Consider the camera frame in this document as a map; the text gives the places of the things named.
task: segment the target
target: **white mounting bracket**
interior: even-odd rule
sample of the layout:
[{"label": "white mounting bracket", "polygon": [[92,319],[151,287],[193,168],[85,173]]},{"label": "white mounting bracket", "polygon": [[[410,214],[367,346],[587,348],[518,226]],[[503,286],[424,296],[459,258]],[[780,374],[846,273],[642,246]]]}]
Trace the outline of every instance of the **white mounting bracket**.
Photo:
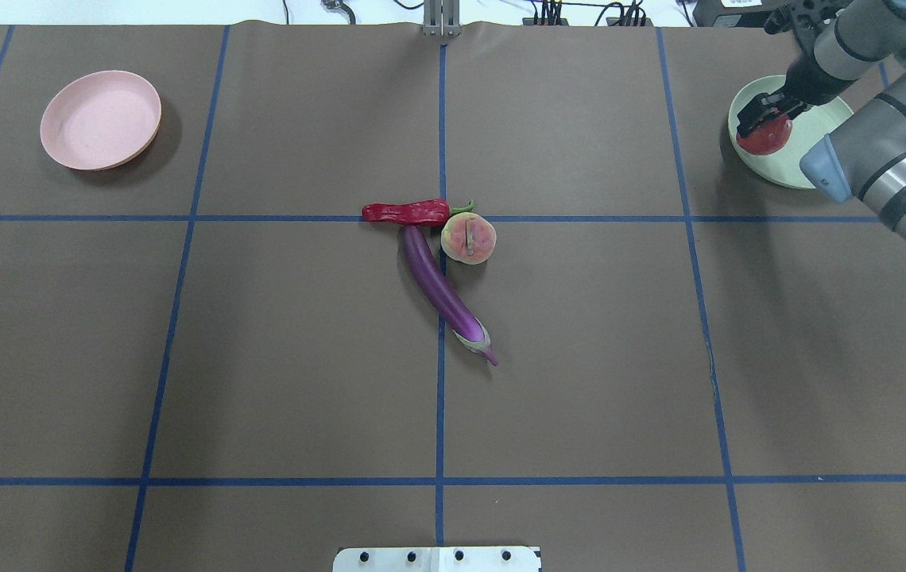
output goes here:
[{"label": "white mounting bracket", "polygon": [[460,36],[460,0],[424,0],[425,36]]},{"label": "white mounting bracket", "polygon": [[541,572],[539,547],[344,549],[333,572]]}]

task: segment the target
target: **purple eggplant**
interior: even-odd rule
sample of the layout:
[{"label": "purple eggplant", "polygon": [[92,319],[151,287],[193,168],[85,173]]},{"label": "purple eggplant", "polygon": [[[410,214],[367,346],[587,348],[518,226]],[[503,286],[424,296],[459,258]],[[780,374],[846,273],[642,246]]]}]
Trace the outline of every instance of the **purple eggplant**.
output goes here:
[{"label": "purple eggplant", "polygon": [[450,329],[460,343],[475,354],[485,356],[492,365],[499,365],[496,354],[492,351],[489,331],[465,307],[460,296],[456,295],[449,281],[439,271],[439,265],[436,264],[432,249],[424,240],[421,229],[416,226],[403,227],[400,229],[400,242],[407,257],[407,268],[410,268],[414,281],[424,292],[424,297],[428,298],[439,315],[449,323]]}]

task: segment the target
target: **black cable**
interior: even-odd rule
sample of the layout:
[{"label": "black cable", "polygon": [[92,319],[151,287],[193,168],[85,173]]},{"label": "black cable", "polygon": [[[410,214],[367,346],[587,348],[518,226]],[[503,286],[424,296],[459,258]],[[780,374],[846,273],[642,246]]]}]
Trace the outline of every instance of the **black cable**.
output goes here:
[{"label": "black cable", "polygon": [[347,16],[350,17],[351,25],[355,25],[355,23],[358,23],[358,19],[356,17],[354,17],[354,10],[351,10],[350,6],[348,6],[347,4],[340,4],[340,9],[343,10],[344,12],[347,12]]},{"label": "black cable", "polygon": [[623,4],[621,4],[620,2],[610,2],[609,4],[606,4],[605,7],[602,8],[602,13],[598,14],[598,19],[595,19],[595,21],[594,21],[595,26],[599,25],[599,23],[602,23],[602,16],[605,15],[605,12],[608,12],[609,8],[613,7],[613,6],[619,6],[619,19],[623,18]]},{"label": "black cable", "polygon": [[589,6],[591,8],[603,8],[605,4],[591,4],[589,2],[556,2],[557,4],[562,4],[563,6]]},{"label": "black cable", "polygon": [[641,8],[643,0],[634,0],[626,10],[626,14],[616,22],[616,25],[639,26],[646,25],[647,12]]},{"label": "black cable", "polygon": [[686,0],[679,0],[679,4],[683,5],[683,15],[686,16],[686,23],[690,25],[690,28],[696,28],[697,25],[693,23],[689,10],[686,10]]}]

